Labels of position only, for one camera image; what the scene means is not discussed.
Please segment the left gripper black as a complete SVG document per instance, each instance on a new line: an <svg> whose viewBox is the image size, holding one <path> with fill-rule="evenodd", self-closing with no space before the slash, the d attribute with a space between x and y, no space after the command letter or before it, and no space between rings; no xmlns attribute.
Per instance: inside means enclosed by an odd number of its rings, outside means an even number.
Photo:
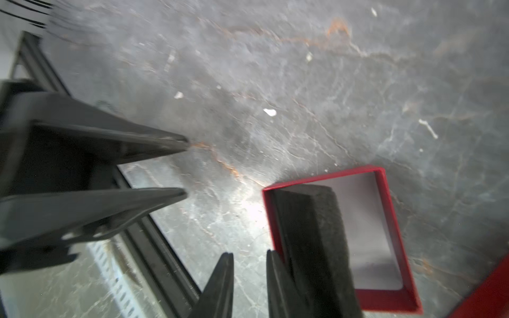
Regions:
<svg viewBox="0 0 509 318"><path fill-rule="evenodd" d="M185 136L130 122L28 81L1 85L1 272L74 261L70 245L109 239L185 200L181 188L107 189L113 164L188 150Z"/></svg>

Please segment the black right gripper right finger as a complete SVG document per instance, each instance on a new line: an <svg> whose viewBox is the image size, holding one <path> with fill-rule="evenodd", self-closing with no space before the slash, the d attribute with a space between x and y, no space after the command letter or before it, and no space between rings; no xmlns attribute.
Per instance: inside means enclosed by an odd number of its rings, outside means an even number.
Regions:
<svg viewBox="0 0 509 318"><path fill-rule="evenodd" d="M274 250L266 253L266 280L270 318L310 317L292 277Z"/></svg>

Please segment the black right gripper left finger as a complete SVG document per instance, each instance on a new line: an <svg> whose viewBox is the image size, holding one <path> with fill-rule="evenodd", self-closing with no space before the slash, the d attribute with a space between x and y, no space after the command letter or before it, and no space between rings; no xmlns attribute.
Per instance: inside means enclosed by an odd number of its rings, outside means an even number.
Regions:
<svg viewBox="0 0 509 318"><path fill-rule="evenodd" d="M234 256L223 253L189 318L231 318L234 294Z"/></svg>

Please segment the red jewelry box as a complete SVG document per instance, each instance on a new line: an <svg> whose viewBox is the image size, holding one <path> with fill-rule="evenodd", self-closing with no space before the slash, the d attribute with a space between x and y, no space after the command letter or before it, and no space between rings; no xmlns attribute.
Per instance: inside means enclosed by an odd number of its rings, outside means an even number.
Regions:
<svg viewBox="0 0 509 318"><path fill-rule="evenodd" d="M273 246L286 251L274 195L290 186L330 187L337 198L349 248L355 291L364 311L420 315L423 312L408 262L386 171L367 165L319 176L281 182L262 189Z"/></svg>

